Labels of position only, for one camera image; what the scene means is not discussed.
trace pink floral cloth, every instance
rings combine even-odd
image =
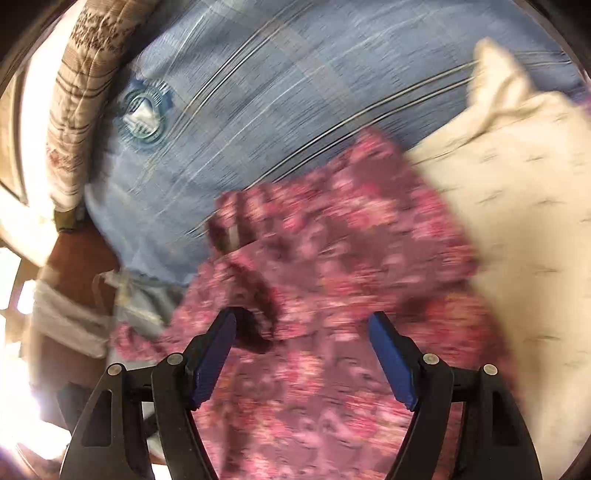
[[[219,310],[250,310],[271,349],[232,349],[194,418],[220,478],[382,479],[409,413],[368,340],[385,311],[398,331],[450,365],[505,366],[496,326],[465,281],[472,248],[434,190],[376,131],[294,181],[219,199],[211,259],[157,341],[121,325],[124,358],[183,351]],[[449,472],[452,411],[436,477]]]

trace beige quilted blanket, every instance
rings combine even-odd
[[[553,480],[591,433],[591,128],[491,40],[476,59],[468,108],[410,156],[481,253],[473,286],[512,345],[523,413]]]

